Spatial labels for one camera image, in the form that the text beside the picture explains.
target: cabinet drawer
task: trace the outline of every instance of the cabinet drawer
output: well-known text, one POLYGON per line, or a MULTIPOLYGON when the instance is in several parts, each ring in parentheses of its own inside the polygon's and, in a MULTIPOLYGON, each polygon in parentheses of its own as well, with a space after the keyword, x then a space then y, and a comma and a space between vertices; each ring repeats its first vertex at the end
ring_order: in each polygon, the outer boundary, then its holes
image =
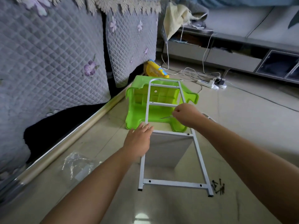
MULTIPOLYGON (((175 41, 168 41, 168 54, 189 58, 193 60, 202 61, 206 49, 207 48, 203 48, 197 45, 190 45, 190 44, 178 43, 175 41)), ((208 52, 209 49, 205 54, 204 61, 207 59, 208 52)), ((167 53, 166 44, 164 45, 163 53, 167 53)))
POLYGON ((243 71, 253 72, 262 60, 238 53, 230 53, 221 49, 211 49, 206 62, 218 64, 243 71))

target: yellow toy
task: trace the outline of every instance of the yellow toy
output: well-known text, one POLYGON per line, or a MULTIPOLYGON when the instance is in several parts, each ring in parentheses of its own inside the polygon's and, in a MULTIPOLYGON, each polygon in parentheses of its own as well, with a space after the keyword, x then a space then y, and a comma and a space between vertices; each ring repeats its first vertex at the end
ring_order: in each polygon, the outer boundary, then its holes
POLYGON ((153 60, 149 60, 146 66, 146 73, 151 77, 160 77, 169 79, 169 75, 153 60))

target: tiled floor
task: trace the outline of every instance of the tiled floor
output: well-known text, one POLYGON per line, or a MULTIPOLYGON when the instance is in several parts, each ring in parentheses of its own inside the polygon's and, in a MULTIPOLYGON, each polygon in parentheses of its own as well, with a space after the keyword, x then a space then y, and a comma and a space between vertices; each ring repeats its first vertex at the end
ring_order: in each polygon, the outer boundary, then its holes
MULTIPOLYGON (((170 64, 171 69, 191 66, 174 61, 170 64)), ((199 65, 193 68, 201 70, 199 65)), ((229 73, 226 78, 237 87, 299 110, 298 98, 294 97, 299 95, 296 88, 235 73, 229 73)), ((193 82, 184 84, 194 92, 200 90, 193 82)), ((196 107, 241 136, 299 164, 298 112, 229 86, 224 90, 204 87, 196 107)), ((62 174, 64 158, 77 151, 96 162, 107 159, 123 145, 128 132, 124 124, 127 109, 128 101, 123 99, 35 178, 18 198, 1 208, 0 222, 39 223, 76 185, 62 174)), ((155 126, 156 129, 165 128, 163 124, 155 126)), ((209 198, 204 190, 150 185, 145 185, 142 192, 137 191, 139 164, 136 162, 126 174, 101 223, 279 223, 211 144, 201 135, 197 137, 209 178, 222 179, 224 195, 209 198)), ((203 182, 193 146, 188 148, 175 169, 146 168, 145 176, 203 182)))

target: plastic bag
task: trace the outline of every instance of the plastic bag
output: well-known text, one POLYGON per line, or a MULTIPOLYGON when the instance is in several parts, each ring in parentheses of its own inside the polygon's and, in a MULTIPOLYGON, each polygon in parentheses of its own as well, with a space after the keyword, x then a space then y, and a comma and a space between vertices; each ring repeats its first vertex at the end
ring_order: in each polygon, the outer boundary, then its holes
POLYGON ((70 181, 80 182, 101 163, 97 163, 77 152, 73 152, 64 159, 61 170, 70 181))

